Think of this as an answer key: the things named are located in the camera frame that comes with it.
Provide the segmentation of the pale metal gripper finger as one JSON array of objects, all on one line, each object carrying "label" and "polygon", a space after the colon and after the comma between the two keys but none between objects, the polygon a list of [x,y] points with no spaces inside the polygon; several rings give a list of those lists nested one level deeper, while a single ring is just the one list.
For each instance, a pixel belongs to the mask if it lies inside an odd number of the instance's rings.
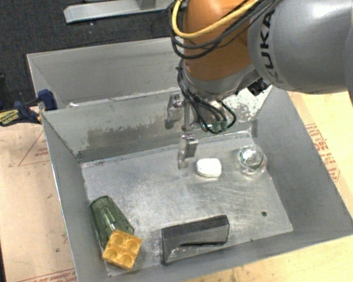
[{"label": "pale metal gripper finger", "polygon": [[184,115],[184,102],[180,98],[180,94],[170,94],[169,101],[167,103],[167,117],[165,118],[164,124],[166,129],[174,127],[176,122],[179,122]]},{"label": "pale metal gripper finger", "polygon": [[177,153],[178,169],[188,167],[189,158],[194,158],[198,143],[199,141],[192,133],[184,134],[181,136]]}]

